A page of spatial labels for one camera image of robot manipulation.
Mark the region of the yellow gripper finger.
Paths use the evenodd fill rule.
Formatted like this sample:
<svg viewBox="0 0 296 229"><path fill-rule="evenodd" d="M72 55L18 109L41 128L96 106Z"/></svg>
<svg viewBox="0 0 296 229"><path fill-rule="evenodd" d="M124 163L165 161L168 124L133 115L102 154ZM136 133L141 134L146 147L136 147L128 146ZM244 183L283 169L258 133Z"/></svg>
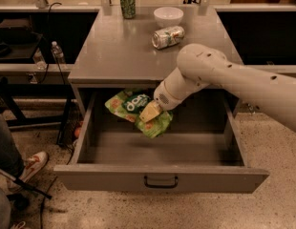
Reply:
<svg viewBox="0 0 296 229"><path fill-rule="evenodd" d="M148 122L155 117L159 116L162 112L162 108L160 105L155 101L150 101L147 106L143 109L140 113L139 118L144 122Z"/></svg>

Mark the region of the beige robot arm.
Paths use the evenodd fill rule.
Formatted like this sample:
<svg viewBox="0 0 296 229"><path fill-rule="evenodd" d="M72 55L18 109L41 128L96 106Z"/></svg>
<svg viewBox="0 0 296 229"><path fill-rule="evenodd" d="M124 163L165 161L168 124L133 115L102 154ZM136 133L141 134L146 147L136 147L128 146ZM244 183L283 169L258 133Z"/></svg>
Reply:
<svg viewBox="0 0 296 229"><path fill-rule="evenodd" d="M177 67L155 89L140 119L148 122L173 110L209 85L225 89L296 133L296 78L232 63L202 44L179 51Z"/></svg>

